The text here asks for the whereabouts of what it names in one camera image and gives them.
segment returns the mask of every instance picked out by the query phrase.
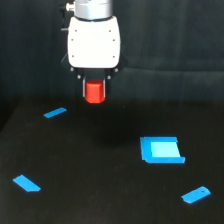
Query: black table surface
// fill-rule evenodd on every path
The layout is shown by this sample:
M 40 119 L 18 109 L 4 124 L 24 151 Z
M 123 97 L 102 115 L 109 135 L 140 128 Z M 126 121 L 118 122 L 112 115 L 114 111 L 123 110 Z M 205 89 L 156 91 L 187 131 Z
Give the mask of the black table surface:
M 177 137 L 185 164 L 143 161 L 145 136 Z M 223 224 L 223 136 L 222 106 L 21 104 L 0 133 L 0 223 Z M 211 196 L 182 200 L 201 186 Z

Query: blue rectangular piece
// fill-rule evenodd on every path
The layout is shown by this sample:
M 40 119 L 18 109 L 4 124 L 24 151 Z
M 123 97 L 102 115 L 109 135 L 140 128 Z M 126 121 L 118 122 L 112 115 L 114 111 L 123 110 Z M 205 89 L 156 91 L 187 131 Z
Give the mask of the blue rectangular piece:
M 177 142 L 176 137 L 144 137 L 144 139 L 150 142 Z
M 49 113 L 44 114 L 44 116 L 46 118 L 50 118 L 50 117 L 56 116 L 58 114 L 61 114 L 61 113 L 65 112 L 65 111 L 67 111 L 67 110 L 65 108 L 61 107 L 61 108 L 59 108 L 57 110 L 53 110 L 53 111 L 51 111 Z
M 176 137 L 144 137 L 140 142 L 142 160 L 148 163 L 185 162 L 185 157 L 180 157 Z
M 147 163 L 184 163 L 185 157 L 152 157 L 149 159 L 146 159 Z
M 210 194 L 210 191 L 206 187 L 200 187 L 194 191 L 191 191 L 188 194 L 183 195 L 182 198 L 185 202 L 192 204 L 195 201 L 198 201 L 201 198 L 204 198 Z
M 35 185 L 33 182 L 31 182 L 29 179 L 27 179 L 23 175 L 15 178 L 13 181 L 27 192 L 40 190 L 40 188 L 37 185 Z

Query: black background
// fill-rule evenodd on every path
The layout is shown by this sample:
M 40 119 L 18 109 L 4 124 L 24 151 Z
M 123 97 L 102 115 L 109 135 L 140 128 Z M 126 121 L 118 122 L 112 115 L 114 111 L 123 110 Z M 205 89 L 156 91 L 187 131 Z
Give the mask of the black background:
M 77 98 L 61 67 L 64 3 L 1 1 L 1 223 L 222 224 L 223 2 L 114 0 L 129 68 L 102 105 Z M 186 163 L 145 163 L 142 136 L 176 136 Z M 41 192 L 13 184 L 21 174 Z M 200 186 L 212 196 L 181 200 Z

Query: blue object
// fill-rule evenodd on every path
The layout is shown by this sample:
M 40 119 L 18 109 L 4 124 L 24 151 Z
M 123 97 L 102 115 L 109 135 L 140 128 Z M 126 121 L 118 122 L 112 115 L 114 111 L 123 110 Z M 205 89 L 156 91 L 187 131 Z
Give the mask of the blue object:
M 188 194 L 183 195 L 182 198 L 185 202 L 192 204 L 195 201 L 198 201 L 201 198 L 204 198 L 210 194 L 210 191 L 206 187 L 200 187 L 194 191 L 191 191 Z
M 13 181 L 27 192 L 39 191 L 41 189 L 23 175 L 15 178 Z
M 140 138 L 142 159 L 148 163 L 184 163 L 180 157 L 176 137 Z
M 65 111 L 67 111 L 67 110 L 65 108 L 61 107 L 61 108 L 59 108 L 57 110 L 53 110 L 53 111 L 51 111 L 49 113 L 44 114 L 44 116 L 46 118 L 50 118 L 50 117 L 56 116 L 58 114 L 61 114 L 61 113 L 65 112 Z

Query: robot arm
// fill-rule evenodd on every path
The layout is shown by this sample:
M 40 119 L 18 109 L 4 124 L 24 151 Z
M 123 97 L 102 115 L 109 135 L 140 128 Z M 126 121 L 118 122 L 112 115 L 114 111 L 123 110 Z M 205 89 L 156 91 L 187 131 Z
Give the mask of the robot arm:
M 82 96 L 89 103 L 104 101 L 112 78 L 128 63 L 120 52 L 120 31 L 112 3 L 112 0 L 76 0 L 61 7 L 64 11 L 74 11 L 69 27 L 61 29 L 68 31 L 68 53 L 62 65 L 75 72 L 82 84 Z M 86 80 L 85 68 L 104 69 L 104 80 Z

